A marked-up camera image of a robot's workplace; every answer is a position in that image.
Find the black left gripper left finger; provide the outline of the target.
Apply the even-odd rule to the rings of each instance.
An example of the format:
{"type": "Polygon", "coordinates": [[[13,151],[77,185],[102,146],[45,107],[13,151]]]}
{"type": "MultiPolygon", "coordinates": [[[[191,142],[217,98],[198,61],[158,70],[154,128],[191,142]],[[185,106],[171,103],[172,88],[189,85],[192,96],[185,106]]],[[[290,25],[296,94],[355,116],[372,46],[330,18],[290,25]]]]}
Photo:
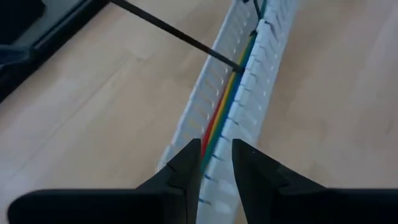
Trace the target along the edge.
{"type": "Polygon", "coordinates": [[[135,189],[43,189],[16,198],[9,223],[195,223],[201,141],[192,139],[135,189]]]}

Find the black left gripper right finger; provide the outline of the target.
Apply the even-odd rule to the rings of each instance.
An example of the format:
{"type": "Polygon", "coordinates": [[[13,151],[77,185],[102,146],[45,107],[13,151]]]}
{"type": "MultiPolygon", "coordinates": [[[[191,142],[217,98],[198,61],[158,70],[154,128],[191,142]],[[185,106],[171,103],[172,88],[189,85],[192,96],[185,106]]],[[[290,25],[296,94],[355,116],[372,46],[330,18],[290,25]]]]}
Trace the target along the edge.
{"type": "Polygon", "coordinates": [[[248,223],[397,223],[396,189],[325,187],[242,139],[232,160],[248,223]]]}

